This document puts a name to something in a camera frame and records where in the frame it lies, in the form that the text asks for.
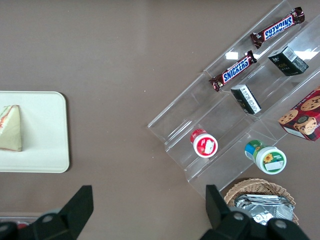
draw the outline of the red cookie box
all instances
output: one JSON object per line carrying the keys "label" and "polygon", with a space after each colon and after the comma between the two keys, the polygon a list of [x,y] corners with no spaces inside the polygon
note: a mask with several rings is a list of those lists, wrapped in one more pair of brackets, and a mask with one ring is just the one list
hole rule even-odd
{"label": "red cookie box", "polygon": [[313,142],[320,138],[320,86],[283,115],[278,122],[289,134]]}

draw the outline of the white tray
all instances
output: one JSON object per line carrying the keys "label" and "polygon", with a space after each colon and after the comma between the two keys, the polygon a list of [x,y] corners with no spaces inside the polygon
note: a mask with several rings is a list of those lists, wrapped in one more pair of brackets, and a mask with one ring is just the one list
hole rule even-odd
{"label": "white tray", "polygon": [[63,173],[69,167],[66,100],[55,91],[0,91],[20,106],[22,152],[0,150],[0,172]]}

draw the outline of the brown tabletop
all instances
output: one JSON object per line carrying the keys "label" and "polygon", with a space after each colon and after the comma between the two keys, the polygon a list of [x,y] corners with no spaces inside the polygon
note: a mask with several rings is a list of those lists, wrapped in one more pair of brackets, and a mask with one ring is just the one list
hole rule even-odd
{"label": "brown tabletop", "polygon": [[[79,239],[199,239],[210,228],[205,200],[147,124],[279,2],[1,1],[0,89],[66,97],[71,164],[60,174],[1,172],[0,213],[37,215],[92,185]],[[317,0],[290,3],[307,21],[320,12]],[[286,136],[281,174],[252,166],[240,176],[286,188],[311,239],[319,144]]]}

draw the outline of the white label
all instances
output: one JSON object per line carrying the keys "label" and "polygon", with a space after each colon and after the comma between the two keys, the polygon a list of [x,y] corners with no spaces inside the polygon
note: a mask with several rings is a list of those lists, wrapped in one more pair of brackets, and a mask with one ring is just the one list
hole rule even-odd
{"label": "white label", "polygon": [[253,112],[255,114],[257,112],[259,112],[261,110],[261,108],[259,107],[258,103],[256,102],[254,96],[248,90],[247,86],[244,86],[243,88],[241,88],[241,92],[242,92],[243,96],[245,97],[245,99],[247,100],[250,107],[252,108]]}
{"label": "white label", "polygon": [[272,171],[272,170],[281,169],[283,165],[284,165],[284,161],[275,161],[272,163],[267,163],[264,166],[267,171]]}
{"label": "white label", "polygon": [[212,153],[212,150],[214,149],[214,145],[215,145],[215,143],[213,141],[207,140],[205,143],[204,153],[205,154]]}
{"label": "white label", "polygon": [[293,62],[297,58],[297,55],[295,54],[294,51],[292,51],[292,49],[290,47],[287,47],[283,51],[283,55],[285,55],[286,58],[289,59],[290,62]]}
{"label": "white label", "polygon": [[300,137],[300,138],[306,139],[306,137],[305,137],[301,132],[299,132],[299,131],[296,131],[296,130],[287,128],[287,127],[285,127],[285,126],[284,126],[283,128],[284,128],[284,130],[286,130],[289,134],[293,134],[293,135],[296,135],[296,136],[298,136],[298,137]]}

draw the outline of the black small box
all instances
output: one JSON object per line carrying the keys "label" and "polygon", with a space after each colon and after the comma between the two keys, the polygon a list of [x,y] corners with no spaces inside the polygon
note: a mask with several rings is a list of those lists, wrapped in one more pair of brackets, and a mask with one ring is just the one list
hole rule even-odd
{"label": "black small box", "polygon": [[256,114],[261,110],[259,103],[247,85],[238,84],[231,88],[231,92],[246,113]]}
{"label": "black small box", "polygon": [[268,58],[286,76],[303,74],[309,67],[297,54],[288,46],[273,51]]}

